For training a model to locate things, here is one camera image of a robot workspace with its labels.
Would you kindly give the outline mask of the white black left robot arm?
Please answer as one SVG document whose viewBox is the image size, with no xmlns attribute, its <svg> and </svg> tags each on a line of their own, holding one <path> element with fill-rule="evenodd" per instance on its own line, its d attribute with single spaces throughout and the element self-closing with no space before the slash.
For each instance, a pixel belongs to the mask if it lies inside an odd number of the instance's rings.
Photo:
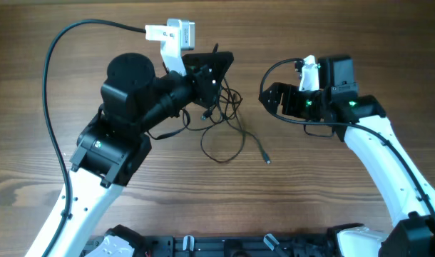
<svg viewBox="0 0 435 257">
<path fill-rule="evenodd" d="M 79 256 L 108 207 L 151 150 L 147 132 L 190 103 L 210 108 L 234 61 L 229 51 L 186 54 L 186 73 L 158 78 L 151 60 L 127 53 L 108 65 L 103 103 L 82 130 L 69 185 L 28 250 L 28 256 Z"/>
</svg>

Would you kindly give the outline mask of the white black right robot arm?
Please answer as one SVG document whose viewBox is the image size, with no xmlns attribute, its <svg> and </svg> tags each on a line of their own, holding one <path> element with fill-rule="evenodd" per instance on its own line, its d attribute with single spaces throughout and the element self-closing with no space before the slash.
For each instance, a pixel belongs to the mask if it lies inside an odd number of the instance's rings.
<svg viewBox="0 0 435 257">
<path fill-rule="evenodd" d="M 276 119 L 328 126 L 363 163 L 391 218 L 389 233 L 360 223 L 328 230 L 331 256 L 435 256 L 435 189 L 397 139 L 387 113 L 373 95 L 359 95 L 350 56 L 339 54 L 279 61 L 294 64 L 295 86 L 260 86 L 259 101 Z"/>
</svg>

